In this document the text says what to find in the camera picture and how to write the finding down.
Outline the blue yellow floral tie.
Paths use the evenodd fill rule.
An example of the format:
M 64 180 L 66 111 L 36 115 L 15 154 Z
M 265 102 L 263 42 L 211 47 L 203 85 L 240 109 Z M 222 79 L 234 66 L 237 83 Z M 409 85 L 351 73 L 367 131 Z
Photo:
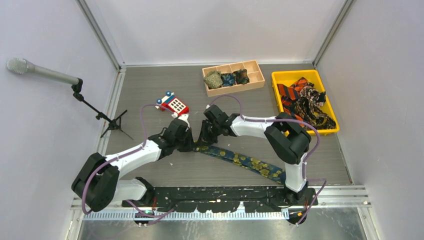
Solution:
M 265 161 L 261 161 L 257 158 L 213 145 L 196 146 L 194 151 L 228 163 L 232 163 L 278 184 L 285 184 L 286 172 L 284 169 Z

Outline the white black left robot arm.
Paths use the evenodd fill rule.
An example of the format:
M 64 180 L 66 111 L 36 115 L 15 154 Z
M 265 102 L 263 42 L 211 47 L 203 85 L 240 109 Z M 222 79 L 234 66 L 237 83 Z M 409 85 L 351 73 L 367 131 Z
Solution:
M 123 180 L 123 176 L 148 163 L 156 162 L 173 151 L 191 152 L 194 140 L 188 114 L 173 119 L 163 133 L 155 134 L 135 147 L 103 156 L 91 154 L 71 185 L 93 212 L 112 202 L 132 200 L 141 207 L 154 203 L 153 186 L 142 177 Z

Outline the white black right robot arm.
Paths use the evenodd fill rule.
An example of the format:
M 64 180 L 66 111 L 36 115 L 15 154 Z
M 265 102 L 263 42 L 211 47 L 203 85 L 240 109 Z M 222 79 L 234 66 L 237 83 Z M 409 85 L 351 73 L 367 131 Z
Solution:
M 298 120 L 285 112 L 271 117 L 227 115 L 215 104 L 208 105 L 203 114 L 206 119 L 202 121 L 197 145 L 211 146 L 217 143 L 220 135 L 266 139 L 284 162 L 287 202 L 299 205 L 305 199 L 308 181 L 303 164 L 312 138 Z

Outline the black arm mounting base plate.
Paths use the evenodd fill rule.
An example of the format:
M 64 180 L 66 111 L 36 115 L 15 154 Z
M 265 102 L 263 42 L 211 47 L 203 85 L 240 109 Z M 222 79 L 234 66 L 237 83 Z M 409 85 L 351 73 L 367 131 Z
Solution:
M 299 193 L 277 186 L 208 186 L 208 187 L 155 187 L 151 200 L 134 200 L 141 207 L 156 210 L 173 209 L 180 213 L 234 213 L 244 206 L 246 213 L 272 213 L 289 207 L 300 207 L 304 213 L 317 205 L 314 188 L 305 188 Z

